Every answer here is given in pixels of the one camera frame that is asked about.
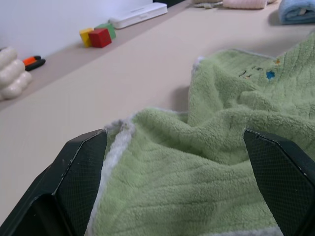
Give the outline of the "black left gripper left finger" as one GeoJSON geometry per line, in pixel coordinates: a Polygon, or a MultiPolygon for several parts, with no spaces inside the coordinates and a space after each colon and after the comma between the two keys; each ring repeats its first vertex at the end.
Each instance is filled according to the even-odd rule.
{"type": "Polygon", "coordinates": [[[84,235],[101,180],[104,129],[69,140],[0,227],[2,236],[84,235]]]}

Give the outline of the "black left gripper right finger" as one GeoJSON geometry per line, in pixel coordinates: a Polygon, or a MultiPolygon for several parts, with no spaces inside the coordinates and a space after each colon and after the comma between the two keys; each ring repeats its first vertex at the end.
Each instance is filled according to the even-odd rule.
{"type": "Polygon", "coordinates": [[[315,162],[293,141],[246,129],[256,183],[285,236],[315,234],[315,162]]]}

